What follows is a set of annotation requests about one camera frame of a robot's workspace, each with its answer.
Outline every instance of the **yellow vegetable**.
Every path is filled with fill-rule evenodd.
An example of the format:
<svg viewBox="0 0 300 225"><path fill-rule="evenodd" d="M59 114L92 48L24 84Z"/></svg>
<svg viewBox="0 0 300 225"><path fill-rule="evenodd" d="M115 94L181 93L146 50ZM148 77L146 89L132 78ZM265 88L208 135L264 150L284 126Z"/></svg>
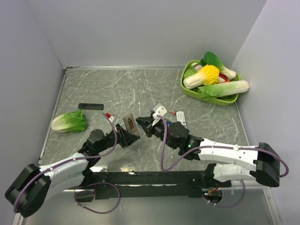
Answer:
<svg viewBox="0 0 300 225"><path fill-rule="evenodd" d="M219 69L213 65L202 67L196 74L184 79L183 84L187 89L193 89L201 85L218 83Z"/></svg>

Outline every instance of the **green basket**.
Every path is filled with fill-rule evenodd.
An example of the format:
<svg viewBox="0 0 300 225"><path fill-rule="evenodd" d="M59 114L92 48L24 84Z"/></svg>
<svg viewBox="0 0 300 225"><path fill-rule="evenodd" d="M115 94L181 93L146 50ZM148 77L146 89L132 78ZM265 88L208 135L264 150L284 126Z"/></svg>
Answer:
<svg viewBox="0 0 300 225"><path fill-rule="evenodd" d="M234 103L237 99L238 99L238 96L239 94L235 94L235 95L230 95L230 96L225 96L225 97L220 97L220 98L212 98L212 99L201 99L199 97L199 94L197 91L193 91L193 90L189 90L189 89L186 89L185 86L183 85L183 75L184 73L191 68L191 65L194 63L194 62L197 62L197 63L200 63L199 60L192 60L190 61L186 67L184 68L183 72L182 72L182 75L181 75L181 80L180 80L180 84L181 84L181 87L182 87L182 90L183 90L183 93L185 93L186 95L190 96L190 97L193 97L193 98L197 98L203 102L209 102L209 103L212 103L212 104L215 104L215 105L220 105L220 106L227 106L231 103ZM234 81L240 81L240 75L237 73L236 74L236 77L234 79Z"/></svg>

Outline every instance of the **gray marble surface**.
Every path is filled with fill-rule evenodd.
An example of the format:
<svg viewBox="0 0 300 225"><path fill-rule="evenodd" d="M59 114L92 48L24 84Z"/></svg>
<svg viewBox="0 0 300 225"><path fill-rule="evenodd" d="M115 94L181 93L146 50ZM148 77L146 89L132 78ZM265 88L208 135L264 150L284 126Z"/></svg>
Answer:
<svg viewBox="0 0 300 225"><path fill-rule="evenodd" d="M63 84L55 116L76 111L78 104L102 103L103 111L84 110L87 129L80 133L56 133L51 130L43 158L47 165L76 153L86 141L90 131L99 128L111 131L102 112L121 118L132 113L134 117L148 116L150 109L161 103L172 111L184 111L190 134L222 143L247 145L235 105L212 105L183 94L180 86L182 70L69 70ZM166 118L176 121L167 114ZM113 153L103 157L98 170L109 172L160 171L161 141L147 138L139 130L141 139L130 147L118 146ZM178 158L178 151L166 147L165 167ZM181 160L173 170L204 170L211 161Z"/></svg>

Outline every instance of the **white remote control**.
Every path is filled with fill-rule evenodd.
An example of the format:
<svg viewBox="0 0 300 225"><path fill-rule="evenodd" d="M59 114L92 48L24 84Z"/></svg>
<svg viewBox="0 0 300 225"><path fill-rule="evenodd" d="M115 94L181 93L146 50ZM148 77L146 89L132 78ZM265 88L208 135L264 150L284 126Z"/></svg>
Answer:
<svg viewBox="0 0 300 225"><path fill-rule="evenodd" d="M186 118L184 117L184 112L183 111L176 112L176 117L177 117L177 121L180 122L184 126L184 128L187 128Z"/></svg>

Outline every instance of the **basket of vegetables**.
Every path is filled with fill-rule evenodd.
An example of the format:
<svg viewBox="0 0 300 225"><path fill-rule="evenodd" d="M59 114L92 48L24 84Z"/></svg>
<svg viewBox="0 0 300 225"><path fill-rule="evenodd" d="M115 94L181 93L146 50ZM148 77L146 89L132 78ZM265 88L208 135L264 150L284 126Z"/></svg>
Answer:
<svg viewBox="0 0 300 225"><path fill-rule="evenodd" d="M186 95L221 106L234 103L239 93L249 90L248 82L211 52L201 61L193 60L186 65L180 84Z"/></svg>

